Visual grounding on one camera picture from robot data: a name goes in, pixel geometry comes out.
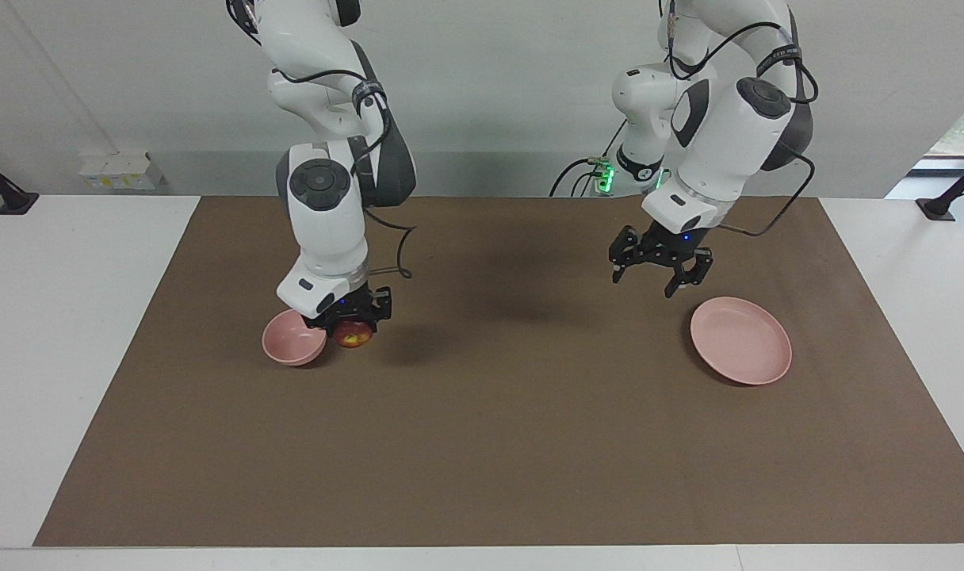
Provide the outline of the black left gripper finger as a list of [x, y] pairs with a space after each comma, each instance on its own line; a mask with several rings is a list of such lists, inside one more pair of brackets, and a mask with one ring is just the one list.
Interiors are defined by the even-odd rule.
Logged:
[[610, 243], [608, 258], [612, 264], [612, 282], [619, 283], [627, 268], [645, 263], [644, 251], [641, 249], [642, 235], [638, 234], [632, 225], [624, 225], [619, 234]]
[[689, 270], [684, 265], [685, 260], [680, 260], [677, 256], [671, 257], [669, 264], [667, 264], [667, 267], [673, 270], [673, 278], [664, 287], [664, 296], [667, 299], [671, 299], [679, 289], [685, 288], [685, 286], [699, 286], [706, 278], [707, 272], [710, 271], [711, 265], [713, 265], [713, 251], [710, 249], [695, 249], [691, 254], [694, 264]]

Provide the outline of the dark red apple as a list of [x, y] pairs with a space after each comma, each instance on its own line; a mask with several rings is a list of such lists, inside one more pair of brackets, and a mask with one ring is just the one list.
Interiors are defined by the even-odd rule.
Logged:
[[332, 339], [341, 348], [365, 346], [376, 334], [373, 325], [361, 320], [340, 320], [335, 324]]

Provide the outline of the pink bowl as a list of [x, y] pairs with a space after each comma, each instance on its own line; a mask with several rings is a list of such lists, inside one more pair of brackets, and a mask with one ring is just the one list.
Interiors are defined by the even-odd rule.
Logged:
[[264, 327], [261, 344], [272, 361], [284, 366], [305, 366], [323, 353], [327, 333], [320, 328], [308, 328], [304, 316], [289, 308]]

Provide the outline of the pink plate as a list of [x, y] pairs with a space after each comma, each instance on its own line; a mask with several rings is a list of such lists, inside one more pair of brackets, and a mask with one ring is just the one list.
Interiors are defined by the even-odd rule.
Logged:
[[765, 308], [739, 297], [714, 297], [693, 312], [689, 326], [701, 360], [726, 380], [762, 386], [791, 368], [789, 334]]

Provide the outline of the brown table mat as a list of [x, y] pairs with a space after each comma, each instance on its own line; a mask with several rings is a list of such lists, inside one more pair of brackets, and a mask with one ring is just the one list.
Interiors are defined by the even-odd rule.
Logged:
[[[36, 546], [964, 543], [964, 453], [817, 200], [714, 232], [663, 295], [606, 247], [633, 199], [413, 198], [412, 281], [359, 350], [266, 358], [296, 246], [199, 201]], [[765, 308], [789, 373], [726, 380], [690, 318]]]

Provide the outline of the black clamp stand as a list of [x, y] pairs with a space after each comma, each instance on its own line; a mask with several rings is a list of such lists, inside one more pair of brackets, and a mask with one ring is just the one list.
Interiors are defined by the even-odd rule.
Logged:
[[35, 205], [39, 193], [29, 192], [16, 184], [11, 178], [0, 173], [0, 216], [22, 216]]
[[925, 217], [934, 221], [954, 221], [950, 208], [960, 197], [964, 197], [964, 170], [954, 169], [920, 169], [918, 174], [925, 178], [954, 178], [939, 196], [934, 198], [918, 198], [916, 204], [923, 211]]

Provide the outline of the white wall socket box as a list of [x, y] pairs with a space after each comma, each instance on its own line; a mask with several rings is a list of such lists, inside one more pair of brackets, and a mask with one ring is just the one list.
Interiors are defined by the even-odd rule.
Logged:
[[145, 151], [79, 153], [80, 178], [94, 190], [156, 191], [166, 176]]

